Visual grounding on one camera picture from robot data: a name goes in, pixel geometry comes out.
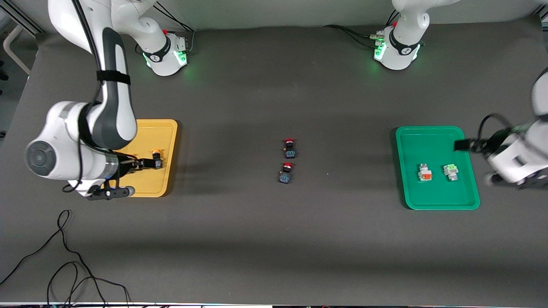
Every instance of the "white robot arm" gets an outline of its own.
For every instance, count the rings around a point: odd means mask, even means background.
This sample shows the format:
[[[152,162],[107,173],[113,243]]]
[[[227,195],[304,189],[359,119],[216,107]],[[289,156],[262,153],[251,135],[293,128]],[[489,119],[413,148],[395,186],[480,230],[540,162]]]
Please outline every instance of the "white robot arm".
[[[154,19],[141,16],[155,3],[156,0],[112,0],[112,24],[117,32],[137,41],[154,73],[170,76],[187,64],[186,41],[163,32]]]
[[[396,27],[389,25],[376,33],[385,39],[375,50],[373,59],[391,70],[407,68],[415,60],[420,39],[430,25],[430,16],[426,11],[458,1],[460,0],[392,0],[400,17]]]
[[[548,189],[548,69],[537,78],[532,91],[536,121],[527,126],[512,127],[496,132],[489,139],[481,134],[475,139],[455,142],[456,150],[483,154],[495,173],[487,183],[513,186],[519,189]],[[490,115],[507,122],[499,115]]]
[[[48,1],[50,18],[59,33],[94,55],[100,88],[91,102],[62,101],[51,107],[42,132],[25,153],[25,161],[35,174],[66,180],[66,187],[71,188],[68,192],[76,190],[88,199],[130,196],[132,187],[110,187],[109,181],[162,165],[159,157],[137,159],[112,151],[133,140],[137,125],[124,44],[113,29],[111,4],[111,0]],[[150,33],[149,40],[142,35],[142,43],[153,42],[158,34],[165,40],[157,30]],[[99,90],[101,102],[97,101]]]

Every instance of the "green led light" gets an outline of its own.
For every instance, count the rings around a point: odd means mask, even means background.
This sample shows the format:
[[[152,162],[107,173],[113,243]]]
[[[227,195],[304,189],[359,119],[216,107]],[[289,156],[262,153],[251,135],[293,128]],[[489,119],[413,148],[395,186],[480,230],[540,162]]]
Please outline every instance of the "green led light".
[[[146,66],[150,67],[149,59],[146,57],[145,53],[143,53],[142,56],[145,58]]]
[[[377,60],[381,60],[383,58],[383,55],[384,55],[384,51],[386,50],[386,43],[383,42],[381,44],[381,46],[378,46],[377,49],[380,49],[378,51],[375,52],[375,59]]]
[[[179,65],[181,65],[181,66],[186,65],[185,52],[178,52],[177,50],[174,50],[173,54],[175,55],[175,58],[177,59],[177,62],[179,62]]]
[[[418,44],[418,45],[416,46],[416,51],[415,51],[415,55],[413,56],[413,60],[416,59],[416,55],[419,53],[419,49],[420,49],[420,44]]]

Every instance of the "green tray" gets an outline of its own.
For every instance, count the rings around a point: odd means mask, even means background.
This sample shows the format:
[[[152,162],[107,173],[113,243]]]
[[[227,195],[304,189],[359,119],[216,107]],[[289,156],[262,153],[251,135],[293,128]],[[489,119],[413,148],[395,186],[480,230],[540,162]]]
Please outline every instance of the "green tray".
[[[467,152],[453,151],[453,142],[464,139],[455,126],[404,126],[396,130],[399,166],[407,205],[416,210],[473,210],[480,196]],[[422,182],[418,172],[428,164],[432,180]],[[443,166],[456,164],[457,181],[449,181]]]

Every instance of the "gray table surface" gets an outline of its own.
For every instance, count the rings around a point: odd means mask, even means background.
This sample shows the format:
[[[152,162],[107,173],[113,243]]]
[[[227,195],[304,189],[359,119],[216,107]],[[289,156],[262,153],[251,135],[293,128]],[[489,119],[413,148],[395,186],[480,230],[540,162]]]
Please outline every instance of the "gray table surface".
[[[482,185],[489,167],[478,156],[477,210],[409,210],[390,142],[399,126],[473,135],[490,112],[531,120],[531,87],[548,64],[539,22],[433,25],[424,40],[395,72],[331,28],[203,31],[190,65],[162,78],[125,38],[135,114],[181,123],[178,167],[165,197],[88,202],[23,163],[51,105],[87,101],[95,87],[89,54],[42,37],[0,152],[0,276],[71,209],[69,245],[134,301],[547,306],[547,193]],[[300,152],[287,186],[276,182],[285,138]],[[0,301],[44,301],[72,258],[57,238],[0,287]],[[55,281],[59,299],[72,275]],[[80,300],[99,298],[88,285]]]

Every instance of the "wall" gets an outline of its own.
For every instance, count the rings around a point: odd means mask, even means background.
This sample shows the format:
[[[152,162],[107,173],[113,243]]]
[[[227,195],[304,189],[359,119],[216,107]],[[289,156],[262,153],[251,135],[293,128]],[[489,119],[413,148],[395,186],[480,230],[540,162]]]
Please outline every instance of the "wall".
[[[12,0],[48,32],[55,31],[47,0]],[[381,25],[393,10],[389,0],[161,0],[179,20],[197,30],[266,26]],[[429,11],[435,24],[493,22],[528,15],[535,0],[462,0]],[[147,12],[169,30],[180,27],[153,10]]]

